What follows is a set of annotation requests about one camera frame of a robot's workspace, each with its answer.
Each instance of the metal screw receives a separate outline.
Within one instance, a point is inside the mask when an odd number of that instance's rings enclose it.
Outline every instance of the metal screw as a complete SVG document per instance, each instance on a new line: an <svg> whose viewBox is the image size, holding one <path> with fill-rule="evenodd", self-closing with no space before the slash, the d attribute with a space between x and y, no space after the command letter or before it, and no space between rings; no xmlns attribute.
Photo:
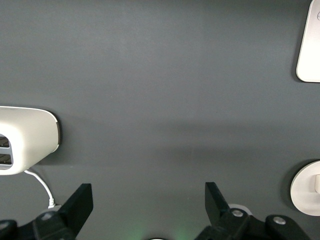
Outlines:
<svg viewBox="0 0 320 240"><path fill-rule="evenodd" d="M284 220L282 217L279 217L279 216L275 216L273 218L273 221L276 223L276 224L280 224L280 225L285 225L286 224L286 220Z"/></svg>
<svg viewBox="0 0 320 240"><path fill-rule="evenodd" d="M3 222L3 223L1 223L0 224L0 230L3 230L3 229L5 229L6 227L8 227L9 226L9 222Z"/></svg>
<svg viewBox="0 0 320 240"><path fill-rule="evenodd" d="M52 217L52 213L47 212L41 217L41 220L46 221L46 220L50 219L51 217Z"/></svg>
<svg viewBox="0 0 320 240"><path fill-rule="evenodd" d="M238 217L238 218L241 218L244 215L244 213L240 210L233 210L232 214L233 214L233 216Z"/></svg>

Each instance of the white circular base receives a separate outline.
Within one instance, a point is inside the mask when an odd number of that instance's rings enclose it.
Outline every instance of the white circular base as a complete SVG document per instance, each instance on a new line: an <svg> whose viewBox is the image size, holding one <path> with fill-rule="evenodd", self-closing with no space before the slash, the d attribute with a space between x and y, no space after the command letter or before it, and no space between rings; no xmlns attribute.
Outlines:
<svg viewBox="0 0 320 240"><path fill-rule="evenodd" d="M316 192L316 176L320 175L320 160L302 168L291 184L294 206L304 214L320 216L320 193Z"/></svg>

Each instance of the white plastic casing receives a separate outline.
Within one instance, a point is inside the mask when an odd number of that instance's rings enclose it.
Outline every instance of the white plastic casing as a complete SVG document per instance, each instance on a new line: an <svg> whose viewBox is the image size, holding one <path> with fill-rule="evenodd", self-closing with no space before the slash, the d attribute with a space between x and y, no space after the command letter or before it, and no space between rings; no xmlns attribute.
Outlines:
<svg viewBox="0 0 320 240"><path fill-rule="evenodd" d="M320 0L310 4L296 75L304 82L320 83Z"/></svg>
<svg viewBox="0 0 320 240"><path fill-rule="evenodd" d="M320 216L320 160L303 167L294 177L290 194L294 206L304 214Z"/></svg>
<svg viewBox="0 0 320 240"><path fill-rule="evenodd" d="M0 175L21 173L59 146L58 121L42 109L0 106L0 135L9 140L12 161Z"/></svg>

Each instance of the white cord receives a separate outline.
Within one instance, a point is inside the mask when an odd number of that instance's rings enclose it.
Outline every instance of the white cord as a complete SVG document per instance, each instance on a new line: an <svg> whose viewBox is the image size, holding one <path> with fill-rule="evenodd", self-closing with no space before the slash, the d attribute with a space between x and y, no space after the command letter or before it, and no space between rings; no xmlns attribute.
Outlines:
<svg viewBox="0 0 320 240"><path fill-rule="evenodd" d="M29 175L32 175L34 176L41 184L42 186L44 186L46 192L48 193L49 195L49 206L48 206L48 209L51 209L53 208L56 204L55 204L55 199L54 197L52 196L52 193L49 189L49 187L47 186L47 184L45 183L45 181L42 180L42 178L36 174L35 172L32 172L32 171L28 171L28 170L25 170L24 171L26 174L29 174Z"/></svg>

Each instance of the white charger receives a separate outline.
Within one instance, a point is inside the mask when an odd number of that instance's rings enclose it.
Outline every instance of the white charger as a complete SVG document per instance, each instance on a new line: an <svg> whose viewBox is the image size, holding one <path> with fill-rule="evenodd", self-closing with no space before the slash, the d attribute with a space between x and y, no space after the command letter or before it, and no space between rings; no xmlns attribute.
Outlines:
<svg viewBox="0 0 320 240"><path fill-rule="evenodd" d="M304 82L320 83L320 0L310 4L296 75Z"/></svg>
<svg viewBox="0 0 320 240"><path fill-rule="evenodd" d="M0 175L21 173L60 144L59 125L49 111L0 106Z"/></svg>

